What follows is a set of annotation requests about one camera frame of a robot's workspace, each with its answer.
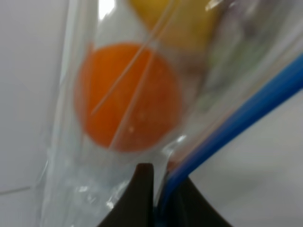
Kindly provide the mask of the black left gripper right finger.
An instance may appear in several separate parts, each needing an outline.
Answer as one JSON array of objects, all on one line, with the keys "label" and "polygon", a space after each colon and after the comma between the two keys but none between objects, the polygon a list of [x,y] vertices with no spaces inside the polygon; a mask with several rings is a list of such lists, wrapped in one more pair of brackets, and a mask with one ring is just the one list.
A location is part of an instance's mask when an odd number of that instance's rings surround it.
[{"label": "black left gripper right finger", "polygon": [[230,227],[202,196],[190,178],[172,193],[165,208],[167,227]]}]

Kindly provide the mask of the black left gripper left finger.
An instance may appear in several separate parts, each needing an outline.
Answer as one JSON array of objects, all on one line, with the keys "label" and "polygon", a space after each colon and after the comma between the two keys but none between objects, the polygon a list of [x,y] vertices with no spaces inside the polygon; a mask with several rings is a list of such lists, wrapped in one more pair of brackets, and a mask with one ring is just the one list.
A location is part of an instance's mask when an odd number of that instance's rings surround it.
[{"label": "black left gripper left finger", "polygon": [[100,227],[152,227],[154,168],[151,163],[136,166],[133,177]]}]

